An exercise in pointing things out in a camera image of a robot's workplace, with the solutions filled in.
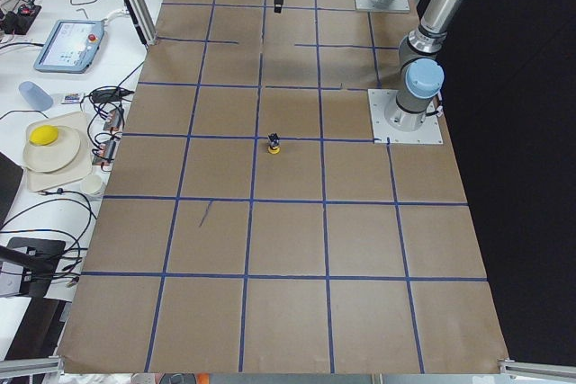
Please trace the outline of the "brown paper table cover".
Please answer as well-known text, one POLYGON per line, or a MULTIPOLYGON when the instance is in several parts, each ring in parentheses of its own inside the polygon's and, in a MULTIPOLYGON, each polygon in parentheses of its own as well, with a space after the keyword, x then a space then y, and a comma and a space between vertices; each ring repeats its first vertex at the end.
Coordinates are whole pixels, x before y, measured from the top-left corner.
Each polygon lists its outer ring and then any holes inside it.
POLYGON ((397 86, 418 22, 354 0, 164 0, 67 372, 496 371, 450 142, 373 140, 368 91, 397 86))

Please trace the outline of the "blue plastic cup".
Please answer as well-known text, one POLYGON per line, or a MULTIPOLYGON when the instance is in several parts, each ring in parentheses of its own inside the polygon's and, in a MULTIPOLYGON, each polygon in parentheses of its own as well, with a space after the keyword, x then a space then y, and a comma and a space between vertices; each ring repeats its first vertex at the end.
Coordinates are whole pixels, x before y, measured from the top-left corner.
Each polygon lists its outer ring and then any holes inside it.
POLYGON ((18 90, 22 98, 35 111, 44 112, 53 105, 52 97, 41 87, 31 81, 24 81, 19 84, 18 90))

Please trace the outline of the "yellow lemon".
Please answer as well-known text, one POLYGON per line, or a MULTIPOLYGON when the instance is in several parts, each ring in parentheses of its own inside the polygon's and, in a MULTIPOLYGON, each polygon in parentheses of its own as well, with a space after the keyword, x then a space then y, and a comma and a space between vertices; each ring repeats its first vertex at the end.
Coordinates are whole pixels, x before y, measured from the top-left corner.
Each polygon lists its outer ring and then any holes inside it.
POLYGON ((52 125, 40 125, 35 128, 30 136, 29 142, 34 146, 48 146, 59 138, 59 129, 52 125))

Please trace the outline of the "beige tray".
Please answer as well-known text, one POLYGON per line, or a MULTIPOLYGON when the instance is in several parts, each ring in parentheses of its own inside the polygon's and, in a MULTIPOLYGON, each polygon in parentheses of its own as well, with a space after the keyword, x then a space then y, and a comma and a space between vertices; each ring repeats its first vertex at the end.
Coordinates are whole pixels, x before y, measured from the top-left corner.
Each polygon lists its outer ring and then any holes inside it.
POLYGON ((86 128, 87 117, 83 112, 36 121, 26 128, 22 160, 26 168, 27 188, 31 192, 80 181, 92 173, 91 146, 86 128), (45 146, 32 144, 31 134, 44 125, 57 128, 58 138, 45 146))

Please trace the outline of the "white paper cup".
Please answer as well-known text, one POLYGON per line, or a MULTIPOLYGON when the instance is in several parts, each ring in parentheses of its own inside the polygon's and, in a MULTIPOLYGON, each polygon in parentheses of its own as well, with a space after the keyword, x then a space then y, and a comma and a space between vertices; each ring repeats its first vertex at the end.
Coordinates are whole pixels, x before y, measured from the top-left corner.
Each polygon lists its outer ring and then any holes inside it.
POLYGON ((98 174, 90 174, 80 183, 80 191, 90 200, 101 199, 104 196, 106 182, 98 174))

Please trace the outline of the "near teach pendant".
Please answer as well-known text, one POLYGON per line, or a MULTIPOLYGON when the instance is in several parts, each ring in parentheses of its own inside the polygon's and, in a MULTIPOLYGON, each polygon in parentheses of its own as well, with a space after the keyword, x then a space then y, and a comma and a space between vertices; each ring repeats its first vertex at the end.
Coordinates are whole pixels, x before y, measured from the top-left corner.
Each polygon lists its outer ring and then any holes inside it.
POLYGON ((58 20, 33 67, 40 72, 84 73, 103 37, 103 21, 58 20))

